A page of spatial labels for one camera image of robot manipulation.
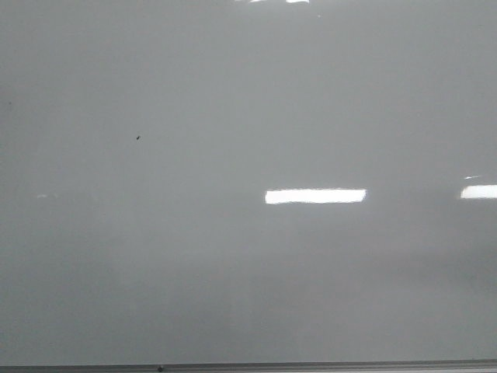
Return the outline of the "white glossy whiteboard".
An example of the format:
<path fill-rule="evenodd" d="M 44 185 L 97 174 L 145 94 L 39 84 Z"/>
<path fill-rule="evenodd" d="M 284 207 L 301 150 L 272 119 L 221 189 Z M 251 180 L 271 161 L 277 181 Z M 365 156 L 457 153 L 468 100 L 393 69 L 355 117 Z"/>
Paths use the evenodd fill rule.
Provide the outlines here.
<path fill-rule="evenodd" d="M 3 365 L 496 356 L 494 1 L 3 1 Z"/>

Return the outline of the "grey aluminium whiteboard frame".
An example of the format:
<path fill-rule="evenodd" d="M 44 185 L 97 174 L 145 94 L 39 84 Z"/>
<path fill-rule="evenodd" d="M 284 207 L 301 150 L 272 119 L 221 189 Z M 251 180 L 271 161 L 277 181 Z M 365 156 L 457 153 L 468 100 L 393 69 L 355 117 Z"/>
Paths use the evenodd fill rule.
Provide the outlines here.
<path fill-rule="evenodd" d="M 495 372 L 495 359 L 223 364 L 6 365 L 2 372 Z"/>

